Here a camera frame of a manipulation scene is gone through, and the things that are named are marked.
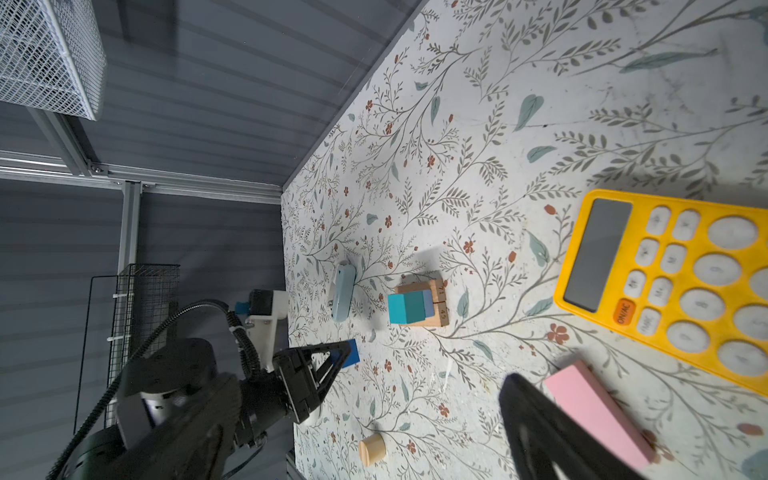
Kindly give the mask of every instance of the pink block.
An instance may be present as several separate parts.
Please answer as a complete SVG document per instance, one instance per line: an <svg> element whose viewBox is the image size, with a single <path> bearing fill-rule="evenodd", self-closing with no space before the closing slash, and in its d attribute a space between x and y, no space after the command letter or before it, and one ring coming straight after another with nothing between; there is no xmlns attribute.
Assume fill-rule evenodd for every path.
<svg viewBox="0 0 768 480"><path fill-rule="evenodd" d="M654 450L584 362L578 360L544 384L563 412L622 462L640 470L654 458Z"/></svg>

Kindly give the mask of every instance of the orange button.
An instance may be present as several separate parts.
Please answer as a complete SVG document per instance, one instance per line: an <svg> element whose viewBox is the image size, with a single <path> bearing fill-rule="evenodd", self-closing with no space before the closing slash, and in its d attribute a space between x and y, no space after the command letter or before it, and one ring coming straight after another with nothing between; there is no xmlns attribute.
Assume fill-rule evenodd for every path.
<svg viewBox="0 0 768 480"><path fill-rule="evenodd" d="M614 321L619 325L629 325L632 323L632 316L634 316L635 305L632 300L625 298L619 300L614 311Z"/></svg>

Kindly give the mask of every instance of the teal cube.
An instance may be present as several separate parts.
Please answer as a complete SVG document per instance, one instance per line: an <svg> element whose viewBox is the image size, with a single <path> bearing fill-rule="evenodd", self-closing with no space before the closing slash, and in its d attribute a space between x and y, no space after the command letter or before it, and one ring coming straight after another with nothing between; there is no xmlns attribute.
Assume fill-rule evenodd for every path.
<svg viewBox="0 0 768 480"><path fill-rule="evenodd" d="M422 292L396 293L387 296L389 322L396 325L423 322L427 317Z"/></svg>

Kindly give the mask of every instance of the black metal rod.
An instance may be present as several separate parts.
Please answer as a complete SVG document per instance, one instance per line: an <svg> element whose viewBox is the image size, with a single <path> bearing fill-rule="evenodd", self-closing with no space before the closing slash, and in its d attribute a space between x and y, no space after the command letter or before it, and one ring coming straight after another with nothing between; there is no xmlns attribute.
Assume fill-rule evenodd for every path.
<svg viewBox="0 0 768 480"><path fill-rule="evenodd" d="M115 278L117 275L97 275L91 277L91 285L88 287L88 308L85 310L85 331L83 332L83 353L80 355L80 378L78 378L78 399L74 402L74 425L72 435L78 430L78 410L80 409L80 391L83 387L83 366L85 364L85 343L88 340L88 320L91 317L91 296L94 292L95 278Z"/></svg>

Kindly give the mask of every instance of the yellow calculator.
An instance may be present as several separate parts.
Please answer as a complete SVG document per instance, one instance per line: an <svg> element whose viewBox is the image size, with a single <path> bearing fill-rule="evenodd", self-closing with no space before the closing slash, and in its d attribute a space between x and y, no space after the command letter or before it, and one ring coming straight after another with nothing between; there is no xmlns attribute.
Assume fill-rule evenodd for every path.
<svg viewBox="0 0 768 480"><path fill-rule="evenodd" d="M554 302L768 396L768 210L594 190Z"/></svg>

